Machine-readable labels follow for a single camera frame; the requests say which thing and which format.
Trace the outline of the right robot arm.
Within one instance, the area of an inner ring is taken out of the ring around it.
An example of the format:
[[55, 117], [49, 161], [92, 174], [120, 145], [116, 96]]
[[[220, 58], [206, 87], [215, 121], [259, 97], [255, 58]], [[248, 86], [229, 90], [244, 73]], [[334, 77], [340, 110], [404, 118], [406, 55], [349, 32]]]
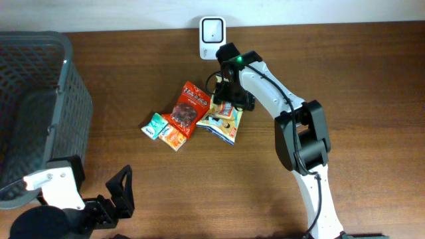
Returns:
[[331, 143], [321, 104], [289, 91], [255, 51], [240, 54], [233, 43], [216, 52], [222, 81], [214, 102], [252, 111], [260, 102], [274, 120], [275, 149], [295, 177], [307, 212], [304, 238], [350, 238], [340, 223], [328, 179]]

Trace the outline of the orange tissue pack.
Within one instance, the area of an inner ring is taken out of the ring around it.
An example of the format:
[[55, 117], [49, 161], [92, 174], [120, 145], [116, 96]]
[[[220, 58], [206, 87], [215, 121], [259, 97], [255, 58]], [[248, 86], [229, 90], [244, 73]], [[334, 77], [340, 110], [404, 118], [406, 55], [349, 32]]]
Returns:
[[186, 142], [187, 138], [172, 125], [167, 125], [158, 137], [168, 144], [174, 151], [178, 151]]

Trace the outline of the yellow snack bag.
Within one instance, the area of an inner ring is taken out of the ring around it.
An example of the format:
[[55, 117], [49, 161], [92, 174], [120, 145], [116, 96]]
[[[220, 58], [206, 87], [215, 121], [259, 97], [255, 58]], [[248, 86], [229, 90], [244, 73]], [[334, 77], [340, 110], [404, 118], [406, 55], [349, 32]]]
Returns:
[[224, 93], [220, 83], [228, 83], [222, 76], [216, 76], [217, 83], [214, 95], [211, 97], [210, 108], [196, 123], [197, 127], [207, 129], [230, 145], [234, 145], [240, 126], [242, 111], [237, 110], [230, 102], [218, 99], [219, 93]]

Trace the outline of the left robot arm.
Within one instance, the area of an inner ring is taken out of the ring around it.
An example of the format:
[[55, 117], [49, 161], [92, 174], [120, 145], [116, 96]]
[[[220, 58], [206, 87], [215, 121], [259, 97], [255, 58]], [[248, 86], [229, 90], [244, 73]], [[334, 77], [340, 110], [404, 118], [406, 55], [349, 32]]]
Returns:
[[107, 183], [110, 199], [98, 195], [83, 200], [84, 209], [42, 205], [22, 213], [11, 226], [10, 238], [89, 238], [95, 230], [114, 229], [135, 210], [132, 169], [126, 165]]

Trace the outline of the green tissue pack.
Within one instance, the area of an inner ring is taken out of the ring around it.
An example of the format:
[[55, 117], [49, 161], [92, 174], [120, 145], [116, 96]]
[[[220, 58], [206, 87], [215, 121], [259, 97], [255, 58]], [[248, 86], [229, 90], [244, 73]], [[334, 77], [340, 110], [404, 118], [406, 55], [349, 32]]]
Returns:
[[154, 113], [151, 121], [141, 128], [141, 131], [150, 139], [156, 140], [161, 131], [168, 125], [168, 121], [160, 114]]

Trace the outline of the red Hacks candy bag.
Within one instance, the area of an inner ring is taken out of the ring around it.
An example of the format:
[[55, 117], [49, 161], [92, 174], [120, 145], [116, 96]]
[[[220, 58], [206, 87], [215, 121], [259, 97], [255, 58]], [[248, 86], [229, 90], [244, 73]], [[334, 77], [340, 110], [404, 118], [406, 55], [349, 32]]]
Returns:
[[185, 137], [190, 138], [196, 123], [210, 109], [211, 98], [191, 82], [186, 82], [170, 114], [161, 116]]

